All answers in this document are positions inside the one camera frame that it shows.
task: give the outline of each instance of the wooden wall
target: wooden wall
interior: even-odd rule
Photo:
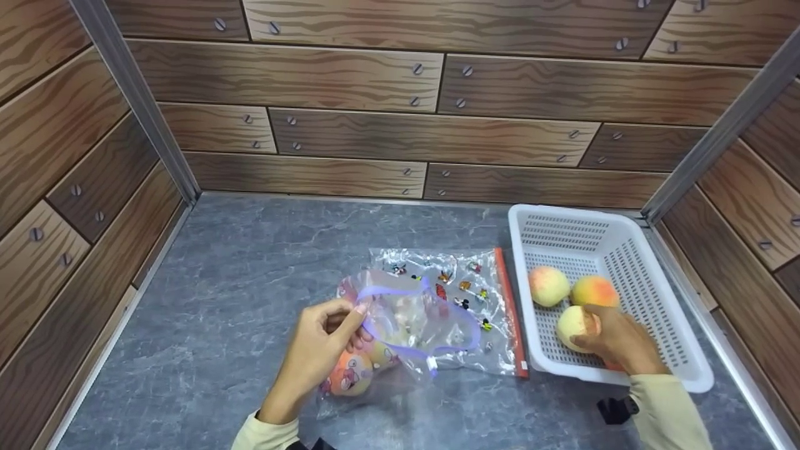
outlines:
[[[800,447],[800,78],[658,225]]]
[[[44,448],[184,206],[67,0],[0,29],[0,448]]]
[[[107,0],[203,189],[640,208],[800,0]]]

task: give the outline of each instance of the white basket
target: white basket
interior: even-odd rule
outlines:
[[[539,205],[508,211],[514,266],[531,365],[540,372],[585,381],[630,385],[597,356],[573,352],[558,339],[556,323],[568,301],[545,308],[530,297],[528,272],[536,266],[563,271],[570,283],[584,275],[610,279],[622,310],[658,342],[664,363],[689,392],[707,392],[714,374],[639,225],[622,215]]]

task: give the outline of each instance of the beige sleeve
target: beige sleeve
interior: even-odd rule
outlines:
[[[646,450],[711,450],[706,426],[678,378],[631,376],[630,396],[639,406],[634,423]]]
[[[297,419],[286,425],[265,424],[254,412],[247,416],[230,450],[286,450],[298,440]]]

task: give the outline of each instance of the gray marble surface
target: gray marble surface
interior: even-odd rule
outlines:
[[[228,448],[274,379],[298,312],[367,266],[369,247],[496,246],[510,247],[504,207],[205,194],[58,448]],[[771,448],[699,337],[716,384],[694,399],[714,447]],[[300,433],[341,450],[636,449],[632,424],[606,426],[594,407],[624,392],[537,372],[440,372],[424,392],[326,420],[308,405]]]

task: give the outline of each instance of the peach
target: peach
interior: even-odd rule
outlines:
[[[611,282],[600,275],[581,277],[572,287],[572,304],[619,307],[619,294]]]
[[[530,296],[543,307],[553,307],[570,294],[570,281],[555,267],[534,267],[528,282]]]
[[[591,353],[572,344],[570,337],[574,335],[600,334],[600,318],[580,306],[570,306],[558,318],[555,334],[570,350],[578,353]]]

